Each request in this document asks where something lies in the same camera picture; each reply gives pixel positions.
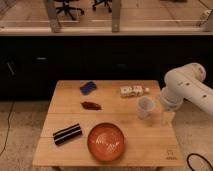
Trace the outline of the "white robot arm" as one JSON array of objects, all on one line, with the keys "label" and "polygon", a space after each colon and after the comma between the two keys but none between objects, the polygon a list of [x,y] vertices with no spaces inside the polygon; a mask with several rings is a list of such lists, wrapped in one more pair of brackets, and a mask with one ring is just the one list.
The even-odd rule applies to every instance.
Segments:
[{"label": "white robot arm", "polygon": [[213,89],[203,83],[206,70],[199,63],[189,63],[168,71],[164,76],[165,86],[159,94],[162,105],[161,123],[170,125],[175,112],[184,100],[213,116]]}]

